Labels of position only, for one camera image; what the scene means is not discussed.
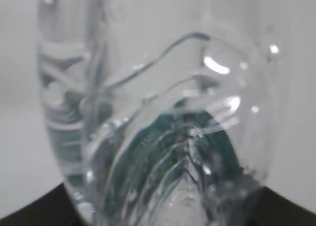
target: green object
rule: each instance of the green object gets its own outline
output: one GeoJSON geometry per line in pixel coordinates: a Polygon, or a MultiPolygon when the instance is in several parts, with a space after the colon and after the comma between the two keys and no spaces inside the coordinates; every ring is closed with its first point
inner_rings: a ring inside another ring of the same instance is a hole
{"type": "Polygon", "coordinates": [[[189,163],[198,172],[200,183],[197,185],[201,192],[211,184],[233,181],[242,175],[242,168],[224,130],[190,135],[192,128],[202,131],[210,127],[210,120],[214,123],[206,111],[178,116],[162,114],[135,136],[116,165],[112,166],[112,174],[106,180],[109,187],[103,209],[105,216],[111,219],[109,225],[118,225],[122,221],[123,209],[128,219],[135,207],[141,209],[141,205],[155,200],[158,204],[172,192],[172,186],[181,176],[189,173],[189,163]],[[205,166],[211,174],[205,173],[205,166]]]}

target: curved groove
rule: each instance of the curved groove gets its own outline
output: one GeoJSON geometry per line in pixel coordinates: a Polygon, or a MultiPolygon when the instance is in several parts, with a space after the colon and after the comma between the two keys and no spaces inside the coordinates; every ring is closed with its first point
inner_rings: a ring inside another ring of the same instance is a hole
{"type": "Polygon", "coordinates": [[[115,81],[112,84],[109,84],[109,85],[105,84],[103,89],[101,89],[101,92],[104,89],[113,89],[113,88],[116,88],[118,86],[121,86],[121,85],[129,82],[130,80],[132,80],[134,77],[144,73],[150,67],[159,63],[170,51],[172,51],[172,49],[174,49],[176,46],[178,46],[179,44],[181,44],[189,39],[200,39],[200,40],[204,40],[204,41],[210,41],[211,38],[209,35],[204,34],[204,33],[200,33],[200,32],[194,32],[194,33],[189,33],[187,35],[184,35],[181,38],[179,38],[178,40],[176,40],[174,43],[172,43],[169,47],[167,47],[157,58],[155,58],[152,61],[140,66],[132,74],[128,75],[127,77],[123,77],[121,80],[115,81]]]}

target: white backdrop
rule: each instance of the white backdrop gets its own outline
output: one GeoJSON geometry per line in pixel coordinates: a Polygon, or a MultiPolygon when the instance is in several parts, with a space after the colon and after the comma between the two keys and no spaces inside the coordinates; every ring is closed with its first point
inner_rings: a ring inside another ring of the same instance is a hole
{"type": "MultiPolygon", "coordinates": [[[[268,186],[316,213],[315,0],[290,0],[289,109],[268,186]]],[[[0,218],[61,182],[36,84],[36,0],[0,0],[0,218]]]]}

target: dark table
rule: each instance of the dark table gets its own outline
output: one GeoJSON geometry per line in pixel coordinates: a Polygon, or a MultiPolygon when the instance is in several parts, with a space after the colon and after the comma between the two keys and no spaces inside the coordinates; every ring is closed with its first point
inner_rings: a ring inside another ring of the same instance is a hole
{"type": "MultiPolygon", "coordinates": [[[[20,211],[0,220],[0,226],[81,226],[63,185],[20,211]]],[[[268,188],[248,226],[316,226],[316,215],[268,188]]]]}

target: clear plastic bottle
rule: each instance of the clear plastic bottle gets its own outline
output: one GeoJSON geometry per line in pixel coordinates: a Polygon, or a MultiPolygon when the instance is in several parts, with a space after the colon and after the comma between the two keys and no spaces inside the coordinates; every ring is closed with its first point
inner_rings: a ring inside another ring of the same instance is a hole
{"type": "Polygon", "coordinates": [[[245,222],[279,122],[269,2],[40,0],[48,132],[87,221],[245,222]]]}

